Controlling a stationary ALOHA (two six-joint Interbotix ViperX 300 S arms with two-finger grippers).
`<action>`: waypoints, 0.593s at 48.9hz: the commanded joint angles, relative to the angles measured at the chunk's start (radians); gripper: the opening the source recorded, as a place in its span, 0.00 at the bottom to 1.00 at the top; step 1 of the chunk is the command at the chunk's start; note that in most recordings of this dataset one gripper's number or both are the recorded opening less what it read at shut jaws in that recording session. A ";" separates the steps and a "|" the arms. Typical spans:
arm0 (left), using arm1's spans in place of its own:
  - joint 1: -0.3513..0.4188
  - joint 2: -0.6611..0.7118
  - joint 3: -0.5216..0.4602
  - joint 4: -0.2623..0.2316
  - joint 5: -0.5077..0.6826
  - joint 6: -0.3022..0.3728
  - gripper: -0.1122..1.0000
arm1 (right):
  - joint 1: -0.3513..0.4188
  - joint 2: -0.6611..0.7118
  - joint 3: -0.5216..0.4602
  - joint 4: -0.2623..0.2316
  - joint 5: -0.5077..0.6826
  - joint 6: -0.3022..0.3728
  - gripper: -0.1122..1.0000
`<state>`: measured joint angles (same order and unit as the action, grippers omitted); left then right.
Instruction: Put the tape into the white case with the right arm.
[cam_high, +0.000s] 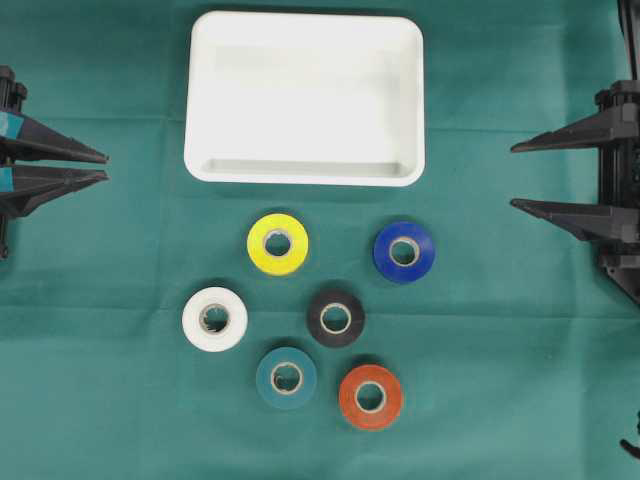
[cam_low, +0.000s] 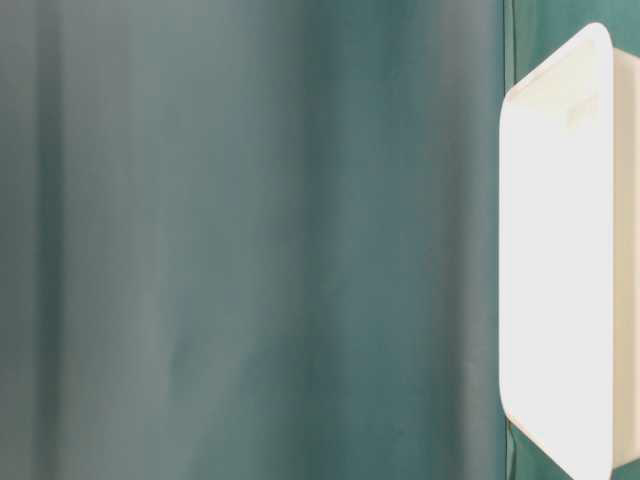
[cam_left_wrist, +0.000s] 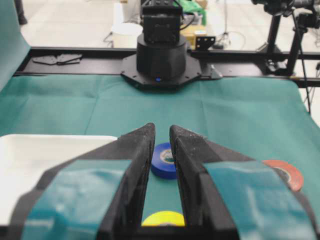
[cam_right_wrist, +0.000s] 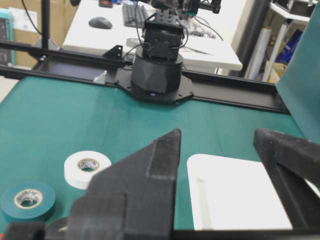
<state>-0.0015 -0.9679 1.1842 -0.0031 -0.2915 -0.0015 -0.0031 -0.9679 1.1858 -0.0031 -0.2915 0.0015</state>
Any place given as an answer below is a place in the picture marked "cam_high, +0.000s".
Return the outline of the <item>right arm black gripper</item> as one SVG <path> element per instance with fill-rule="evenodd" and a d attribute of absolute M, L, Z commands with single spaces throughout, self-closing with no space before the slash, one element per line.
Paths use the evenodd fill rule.
<path fill-rule="evenodd" d="M 571 233 L 601 241 L 598 264 L 639 301 L 639 106 L 617 105 L 511 147 L 512 152 L 598 148 L 598 203 L 512 199 L 510 205 Z"/>

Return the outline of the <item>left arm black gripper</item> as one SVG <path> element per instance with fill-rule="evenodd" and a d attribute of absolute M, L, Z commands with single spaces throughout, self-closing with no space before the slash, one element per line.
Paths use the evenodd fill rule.
<path fill-rule="evenodd" d="M 26 86 L 1 66 L 1 154 L 14 160 L 60 160 L 106 164 L 109 157 L 21 113 Z M 26 217 L 39 206 L 108 180 L 102 170 L 13 165 L 1 168 L 1 258 L 9 256 L 9 218 Z"/>

